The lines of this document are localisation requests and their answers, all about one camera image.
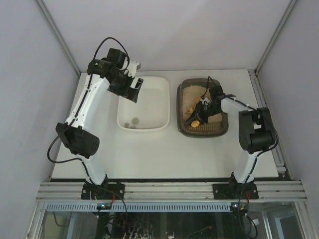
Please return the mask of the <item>yellow litter scoop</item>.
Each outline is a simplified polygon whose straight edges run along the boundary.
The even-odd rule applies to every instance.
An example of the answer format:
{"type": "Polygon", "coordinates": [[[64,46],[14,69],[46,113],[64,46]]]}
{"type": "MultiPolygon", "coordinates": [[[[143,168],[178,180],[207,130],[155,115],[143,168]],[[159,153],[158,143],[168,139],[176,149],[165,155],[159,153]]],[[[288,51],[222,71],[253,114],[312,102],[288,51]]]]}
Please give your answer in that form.
{"type": "Polygon", "coordinates": [[[200,120],[198,119],[198,104],[201,103],[201,98],[197,98],[195,100],[194,105],[187,111],[187,114],[189,115],[189,118],[185,121],[185,125],[192,127],[192,128],[197,128],[200,126],[200,120]]]}

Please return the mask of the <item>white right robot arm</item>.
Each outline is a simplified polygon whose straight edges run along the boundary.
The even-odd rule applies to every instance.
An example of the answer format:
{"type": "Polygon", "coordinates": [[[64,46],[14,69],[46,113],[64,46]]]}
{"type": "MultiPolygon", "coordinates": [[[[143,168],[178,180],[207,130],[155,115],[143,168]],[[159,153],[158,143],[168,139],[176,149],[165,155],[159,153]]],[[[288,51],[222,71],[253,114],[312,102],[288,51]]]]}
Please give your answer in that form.
{"type": "Polygon", "coordinates": [[[185,124],[191,127],[207,124],[208,118],[218,113],[237,117],[242,154],[230,179],[236,184],[250,183],[254,180],[259,158],[278,144],[270,111],[266,107],[256,109],[236,99],[233,94],[225,94],[221,86],[211,87],[209,93],[211,99],[202,95],[185,124]]]}

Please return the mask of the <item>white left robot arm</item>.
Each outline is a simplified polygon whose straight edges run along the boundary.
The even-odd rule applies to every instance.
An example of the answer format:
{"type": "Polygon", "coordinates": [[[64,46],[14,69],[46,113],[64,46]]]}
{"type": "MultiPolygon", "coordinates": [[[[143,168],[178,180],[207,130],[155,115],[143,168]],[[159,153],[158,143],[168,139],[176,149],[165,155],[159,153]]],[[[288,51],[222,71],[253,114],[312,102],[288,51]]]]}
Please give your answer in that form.
{"type": "Polygon", "coordinates": [[[125,52],[111,48],[106,57],[93,59],[80,97],[64,123],[56,125],[63,145],[84,165],[87,181],[102,185],[107,174],[96,156],[100,140],[91,130],[93,118],[103,95],[107,92],[136,103],[143,79],[135,74],[141,64],[128,59],[125,52]]]}

